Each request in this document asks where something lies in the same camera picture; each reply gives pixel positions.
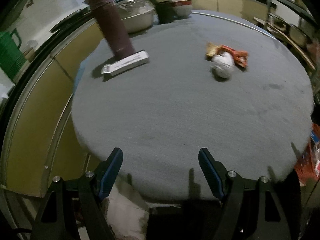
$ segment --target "white crumpled paper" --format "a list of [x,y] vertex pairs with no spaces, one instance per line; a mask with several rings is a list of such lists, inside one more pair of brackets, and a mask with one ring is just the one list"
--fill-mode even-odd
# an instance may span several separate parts
[[149,207],[134,187],[117,177],[102,206],[116,240],[146,239]]
[[235,66],[233,57],[228,52],[221,55],[215,55],[212,58],[211,69],[213,69],[219,77],[230,78]]

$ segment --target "metal screw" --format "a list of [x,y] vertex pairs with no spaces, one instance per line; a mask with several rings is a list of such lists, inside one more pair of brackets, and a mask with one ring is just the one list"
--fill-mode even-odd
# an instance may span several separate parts
[[269,181],[268,178],[265,176],[262,176],[260,179],[263,183],[267,183]]
[[228,171],[228,176],[234,178],[237,176],[237,173],[235,171]]
[[53,181],[53,182],[58,182],[60,179],[61,179],[60,176],[54,176],[53,179],[52,179],[52,181]]
[[87,171],[87,172],[85,173],[85,176],[86,176],[87,178],[91,178],[93,175],[94,175],[94,172],[93,172],[93,171]]

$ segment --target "gray tablecloth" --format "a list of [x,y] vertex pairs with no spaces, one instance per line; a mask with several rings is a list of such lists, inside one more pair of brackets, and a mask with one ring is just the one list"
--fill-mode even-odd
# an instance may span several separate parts
[[[113,56],[105,40],[82,62],[72,120],[84,147],[101,160],[120,147],[120,173],[152,199],[212,198],[198,164],[201,147],[242,177],[287,176],[310,133],[312,91],[285,46],[194,14],[131,40],[150,63],[104,82],[100,69]],[[247,71],[216,80],[204,57],[207,41],[248,51]]]

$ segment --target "red and white bowl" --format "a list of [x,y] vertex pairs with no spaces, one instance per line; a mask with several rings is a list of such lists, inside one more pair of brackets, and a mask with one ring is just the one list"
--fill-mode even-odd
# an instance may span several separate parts
[[191,0],[169,0],[178,17],[187,18],[192,10]]

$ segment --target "green container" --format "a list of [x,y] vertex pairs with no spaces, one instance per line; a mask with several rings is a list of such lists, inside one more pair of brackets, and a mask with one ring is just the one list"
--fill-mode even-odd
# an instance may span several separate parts
[[[19,40],[18,46],[12,39],[14,34]],[[26,62],[23,53],[19,50],[21,43],[17,29],[14,29],[12,33],[0,32],[0,67],[11,80]]]

